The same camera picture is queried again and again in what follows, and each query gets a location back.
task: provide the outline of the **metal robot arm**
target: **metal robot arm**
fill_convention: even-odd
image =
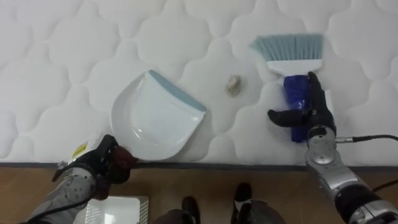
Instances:
[[[351,169],[346,167],[336,150],[336,143],[351,139],[337,139],[333,115],[326,106],[325,92],[317,76],[308,74],[310,84],[310,109],[276,112],[268,116],[276,125],[283,127],[307,126],[308,151],[305,162],[318,180],[329,201],[345,223],[350,224],[397,224],[398,210],[382,200]]]
[[[27,223],[72,224],[89,200],[104,200],[111,184],[127,181],[137,161],[108,134],[82,144],[73,156],[69,163],[58,166],[53,182],[63,173],[64,180],[46,196]]]

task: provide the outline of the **white mattress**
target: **white mattress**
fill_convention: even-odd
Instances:
[[[318,75],[339,136],[398,135],[397,24],[395,0],[0,0],[0,162],[68,159],[154,69],[208,108],[169,162],[302,165],[305,145],[266,115],[286,108],[280,77],[248,47],[270,34],[325,34]],[[351,166],[398,165],[394,141],[338,150]]]

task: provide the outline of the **broom bristles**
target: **broom bristles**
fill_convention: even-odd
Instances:
[[[266,61],[313,60],[322,58],[321,34],[289,34],[257,37],[251,47]]]

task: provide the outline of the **broom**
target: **broom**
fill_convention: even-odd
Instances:
[[[267,61],[272,72],[284,76],[286,100],[292,110],[308,108],[308,72],[322,66],[321,34],[257,37],[251,47]],[[306,127],[292,128],[292,141],[305,142]]]

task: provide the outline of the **sticker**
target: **sticker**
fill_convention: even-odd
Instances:
[[[77,147],[76,151],[72,155],[72,159],[76,158],[76,156],[78,156],[79,154],[84,152],[86,150],[86,148],[87,148],[87,142],[83,143],[79,147]]]

